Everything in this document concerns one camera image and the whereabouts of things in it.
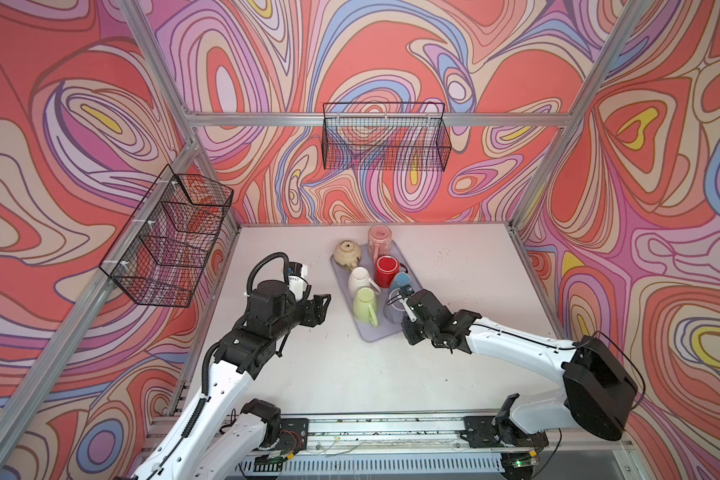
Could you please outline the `blue floral mug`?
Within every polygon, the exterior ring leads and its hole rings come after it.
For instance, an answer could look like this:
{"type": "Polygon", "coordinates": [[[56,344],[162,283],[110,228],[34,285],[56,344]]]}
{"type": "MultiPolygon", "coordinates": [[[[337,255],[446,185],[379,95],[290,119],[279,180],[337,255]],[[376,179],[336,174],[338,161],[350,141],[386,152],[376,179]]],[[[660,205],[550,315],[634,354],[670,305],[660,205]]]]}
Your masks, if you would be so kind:
{"type": "Polygon", "coordinates": [[[398,272],[393,278],[390,289],[400,289],[411,284],[411,277],[408,273],[398,272]]]}

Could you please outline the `lavender mug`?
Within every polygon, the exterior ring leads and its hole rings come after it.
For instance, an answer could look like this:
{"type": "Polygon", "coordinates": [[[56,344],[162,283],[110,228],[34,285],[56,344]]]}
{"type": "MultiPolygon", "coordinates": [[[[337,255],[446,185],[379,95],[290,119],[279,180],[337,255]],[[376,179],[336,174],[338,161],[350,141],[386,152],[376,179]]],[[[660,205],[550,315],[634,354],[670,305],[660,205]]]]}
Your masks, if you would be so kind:
{"type": "Polygon", "coordinates": [[[400,302],[396,302],[395,304],[387,304],[386,301],[383,305],[383,314],[385,319],[392,324],[401,325],[404,319],[407,317],[403,306],[400,302]]]}

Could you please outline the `light green mug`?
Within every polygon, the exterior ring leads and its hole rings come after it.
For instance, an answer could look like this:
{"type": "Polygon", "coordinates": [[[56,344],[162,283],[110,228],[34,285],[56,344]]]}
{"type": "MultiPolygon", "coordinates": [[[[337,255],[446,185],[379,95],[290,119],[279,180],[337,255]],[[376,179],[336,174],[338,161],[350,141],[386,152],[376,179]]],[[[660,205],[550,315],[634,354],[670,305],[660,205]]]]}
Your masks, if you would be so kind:
{"type": "Polygon", "coordinates": [[[370,288],[362,288],[353,300],[353,315],[357,322],[379,326],[376,294],[370,288]]]}

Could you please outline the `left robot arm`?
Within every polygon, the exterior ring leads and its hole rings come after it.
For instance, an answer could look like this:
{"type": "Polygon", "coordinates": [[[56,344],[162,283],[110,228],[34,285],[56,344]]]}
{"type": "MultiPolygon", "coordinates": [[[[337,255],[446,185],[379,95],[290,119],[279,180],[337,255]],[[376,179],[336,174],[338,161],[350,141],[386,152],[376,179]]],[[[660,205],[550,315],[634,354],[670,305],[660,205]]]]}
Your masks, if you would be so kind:
{"type": "Polygon", "coordinates": [[[225,479],[246,456],[276,445],[282,434],[275,405],[240,399],[297,327],[325,321],[328,294],[311,292],[303,264],[272,253],[251,270],[246,307],[232,329],[205,352],[200,388],[135,479],[225,479]]]}

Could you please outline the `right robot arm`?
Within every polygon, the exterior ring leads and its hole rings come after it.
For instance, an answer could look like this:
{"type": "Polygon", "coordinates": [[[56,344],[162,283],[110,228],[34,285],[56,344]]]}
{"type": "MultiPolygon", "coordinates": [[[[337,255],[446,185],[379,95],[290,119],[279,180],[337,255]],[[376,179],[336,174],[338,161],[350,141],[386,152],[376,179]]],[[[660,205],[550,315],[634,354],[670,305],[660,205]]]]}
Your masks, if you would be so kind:
{"type": "Polygon", "coordinates": [[[404,310],[402,331],[410,345],[424,340],[451,353],[490,356],[554,383],[531,396],[509,395],[495,418],[499,429],[525,435],[580,428],[608,441],[625,431],[638,385],[598,337],[553,339],[517,330],[461,309],[452,312],[429,290],[406,286],[388,303],[404,310]]]}

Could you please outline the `red mug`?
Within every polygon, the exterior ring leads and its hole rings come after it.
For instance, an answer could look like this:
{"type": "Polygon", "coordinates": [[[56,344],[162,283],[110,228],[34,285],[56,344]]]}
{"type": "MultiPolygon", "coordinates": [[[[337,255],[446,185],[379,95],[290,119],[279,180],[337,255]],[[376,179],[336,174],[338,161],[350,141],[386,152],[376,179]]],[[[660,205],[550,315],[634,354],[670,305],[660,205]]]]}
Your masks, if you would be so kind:
{"type": "Polygon", "coordinates": [[[407,273],[408,268],[392,255],[379,256],[375,261],[375,282],[381,288],[389,288],[399,273],[407,273]]]}

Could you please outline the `white mug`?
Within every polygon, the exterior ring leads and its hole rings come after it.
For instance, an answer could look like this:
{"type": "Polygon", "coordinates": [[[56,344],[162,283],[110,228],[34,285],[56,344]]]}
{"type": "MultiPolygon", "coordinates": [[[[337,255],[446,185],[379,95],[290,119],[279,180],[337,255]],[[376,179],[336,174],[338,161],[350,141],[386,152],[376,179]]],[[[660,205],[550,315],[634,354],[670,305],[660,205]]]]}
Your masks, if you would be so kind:
{"type": "Polygon", "coordinates": [[[375,283],[370,272],[360,266],[350,272],[347,284],[351,298],[354,298],[362,288],[370,288],[374,294],[381,292],[381,288],[375,283]]]}

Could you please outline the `pink patterned mug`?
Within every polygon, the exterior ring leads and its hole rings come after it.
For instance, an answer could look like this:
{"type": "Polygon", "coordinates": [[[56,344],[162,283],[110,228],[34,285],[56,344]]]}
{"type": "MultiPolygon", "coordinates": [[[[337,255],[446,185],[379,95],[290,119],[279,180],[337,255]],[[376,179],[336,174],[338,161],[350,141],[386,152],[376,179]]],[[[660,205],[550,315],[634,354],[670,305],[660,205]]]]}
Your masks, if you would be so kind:
{"type": "Polygon", "coordinates": [[[368,250],[373,261],[389,254],[392,241],[392,231],[386,225],[376,224],[368,230],[368,250]]]}

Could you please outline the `lavender tray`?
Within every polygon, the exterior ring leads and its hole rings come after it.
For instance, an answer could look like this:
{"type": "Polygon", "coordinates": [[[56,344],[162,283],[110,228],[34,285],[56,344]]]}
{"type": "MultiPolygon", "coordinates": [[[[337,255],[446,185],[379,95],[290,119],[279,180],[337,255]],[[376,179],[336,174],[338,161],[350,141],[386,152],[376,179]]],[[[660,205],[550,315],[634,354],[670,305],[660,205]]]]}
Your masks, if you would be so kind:
{"type": "Polygon", "coordinates": [[[392,241],[389,255],[402,263],[400,272],[403,276],[407,275],[409,281],[402,287],[393,281],[389,288],[379,289],[375,283],[376,265],[369,253],[368,245],[363,244],[360,249],[362,257],[359,268],[367,271],[369,280],[361,280],[357,286],[350,286],[353,282],[353,274],[349,269],[339,265],[333,257],[330,257],[329,263],[360,338],[370,343],[402,331],[402,321],[406,317],[406,311],[400,299],[400,289],[416,292],[423,286],[397,243],[392,241]]]}

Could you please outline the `beige ceramic teapot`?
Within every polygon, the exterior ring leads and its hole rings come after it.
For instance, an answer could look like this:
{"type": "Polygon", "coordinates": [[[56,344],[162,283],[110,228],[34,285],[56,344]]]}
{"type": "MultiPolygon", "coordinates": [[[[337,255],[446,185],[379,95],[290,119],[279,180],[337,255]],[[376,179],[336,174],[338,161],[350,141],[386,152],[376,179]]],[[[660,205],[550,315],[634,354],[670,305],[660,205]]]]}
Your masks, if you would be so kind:
{"type": "Polygon", "coordinates": [[[352,240],[342,240],[334,248],[333,260],[338,266],[352,271],[362,260],[361,247],[352,240]]]}

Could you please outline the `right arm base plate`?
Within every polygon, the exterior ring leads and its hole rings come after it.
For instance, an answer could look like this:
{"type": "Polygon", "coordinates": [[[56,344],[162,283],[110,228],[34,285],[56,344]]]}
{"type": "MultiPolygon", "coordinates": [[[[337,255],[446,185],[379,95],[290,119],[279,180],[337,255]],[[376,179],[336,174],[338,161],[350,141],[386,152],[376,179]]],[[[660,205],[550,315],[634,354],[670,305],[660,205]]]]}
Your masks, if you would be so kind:
{"type": "Polygon", "coordinates": [[[545,432],[527,434],[508,418],[493,416],[466,416],[459,437],[471,448],[530,448],[543,450],[549,446],[545,432]]]}

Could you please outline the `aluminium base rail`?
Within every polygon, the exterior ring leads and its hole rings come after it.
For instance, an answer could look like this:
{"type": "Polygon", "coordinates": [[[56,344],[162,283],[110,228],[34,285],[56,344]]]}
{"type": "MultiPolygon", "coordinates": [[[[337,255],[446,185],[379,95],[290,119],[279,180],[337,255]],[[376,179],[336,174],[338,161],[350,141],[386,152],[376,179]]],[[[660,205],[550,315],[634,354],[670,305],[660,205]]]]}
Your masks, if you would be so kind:
{"type": "Polygon", "coordinates": [[[609,443],[577,430],[547,434],[549,446],[471,448],[459,437],[466,416],[445,414],[312,415],[308,445],[296,454],[254,451],[233,471],[245,479],[340,478],[379,474],[499,474],[509,479],[645,479],[628,441],[609,443]]]}

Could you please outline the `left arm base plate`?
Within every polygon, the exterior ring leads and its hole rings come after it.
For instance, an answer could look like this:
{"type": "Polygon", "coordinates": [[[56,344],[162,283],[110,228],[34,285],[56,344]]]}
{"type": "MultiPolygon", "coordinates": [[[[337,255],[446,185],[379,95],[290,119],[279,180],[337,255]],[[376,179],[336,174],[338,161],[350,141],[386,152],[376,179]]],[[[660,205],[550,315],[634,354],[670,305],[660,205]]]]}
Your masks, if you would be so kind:
{"type": "Polygon", "coordinates": [[[306,417],[285,418],[279,423],[277,434],[267,433],[263,443],[255,451],[275,451],[280,456],[296,454],[308,445],[309,419],[306,417]]]}

